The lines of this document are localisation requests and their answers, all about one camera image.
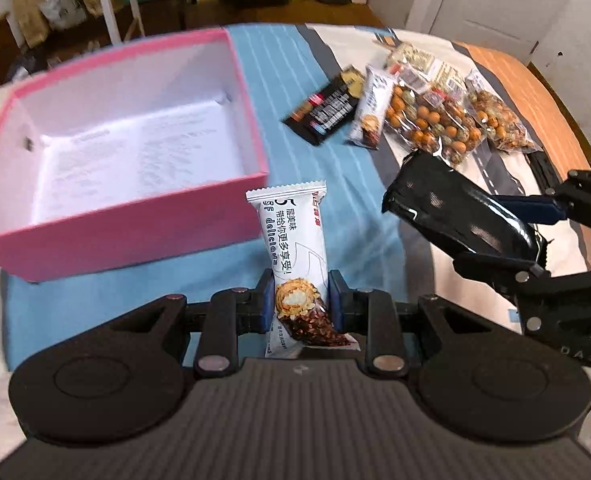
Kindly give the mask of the white snack bar wrapper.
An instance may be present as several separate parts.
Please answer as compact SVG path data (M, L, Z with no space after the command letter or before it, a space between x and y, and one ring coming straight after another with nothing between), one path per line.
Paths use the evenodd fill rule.
M327 252L320 203L324 181L257 188L256 208L274 276L265 356L294 359L306 348L357 350L357 340L331 320Z

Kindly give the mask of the clear bag of nuts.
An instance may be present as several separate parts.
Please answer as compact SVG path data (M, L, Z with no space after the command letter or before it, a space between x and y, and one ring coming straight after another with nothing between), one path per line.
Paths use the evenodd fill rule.
M463 105L441 91L418 92L402 81L393 86L384 130L395 133L407 148L440 156L453 168L485 140Z

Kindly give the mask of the cream noodle packet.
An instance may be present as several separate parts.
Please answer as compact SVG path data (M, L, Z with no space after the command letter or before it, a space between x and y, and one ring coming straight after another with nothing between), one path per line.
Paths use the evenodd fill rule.
M427 86L447 94L466 90L465 76L455 66L408 41L389 53L383 68L415 90Z

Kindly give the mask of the black protein bar packet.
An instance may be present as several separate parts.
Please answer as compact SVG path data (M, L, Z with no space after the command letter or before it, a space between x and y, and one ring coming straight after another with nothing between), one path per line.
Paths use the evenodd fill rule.
M325 87L310 94L282 122L314 146L326 142L355 116L364 75L346 66Z

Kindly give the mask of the black glossy snack packet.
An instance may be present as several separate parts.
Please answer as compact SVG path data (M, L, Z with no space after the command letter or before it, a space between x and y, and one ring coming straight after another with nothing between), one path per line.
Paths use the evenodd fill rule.
M465 254L543 264L546 241L439 157L414 151L385 191L381 210L409 223L450 257Z

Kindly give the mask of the pink cardboard box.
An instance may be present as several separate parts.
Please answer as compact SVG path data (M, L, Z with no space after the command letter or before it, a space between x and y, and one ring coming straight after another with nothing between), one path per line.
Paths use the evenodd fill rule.
M44 282L252 240L266 180L225 29L101 50L0 110L0 268Z

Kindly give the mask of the white door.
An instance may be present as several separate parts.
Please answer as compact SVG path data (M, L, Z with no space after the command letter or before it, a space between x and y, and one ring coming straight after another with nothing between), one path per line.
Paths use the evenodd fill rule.
M442 0L431 34L527 62L568 0Z

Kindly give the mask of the white rolling side table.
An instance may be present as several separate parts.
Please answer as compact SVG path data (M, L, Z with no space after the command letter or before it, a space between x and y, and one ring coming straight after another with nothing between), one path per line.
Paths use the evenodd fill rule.
M104 17L106 29L108 32L110 44L113 47L120 46L125 41L130 41L135 38L145 38L146 32L140 12L138 0L128 0L128 5L131 9L132 21L128 25L128 29L124 35L120 33L118 25L116 3L118 0L99 0L102 8L102 16Z

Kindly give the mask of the brown paper bag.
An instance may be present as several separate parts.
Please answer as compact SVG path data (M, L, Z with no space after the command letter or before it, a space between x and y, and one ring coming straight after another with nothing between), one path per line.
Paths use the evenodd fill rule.
M40 9L44 0L12 0L12 10L22 36L30 49L42 44L50 33L47 18Z

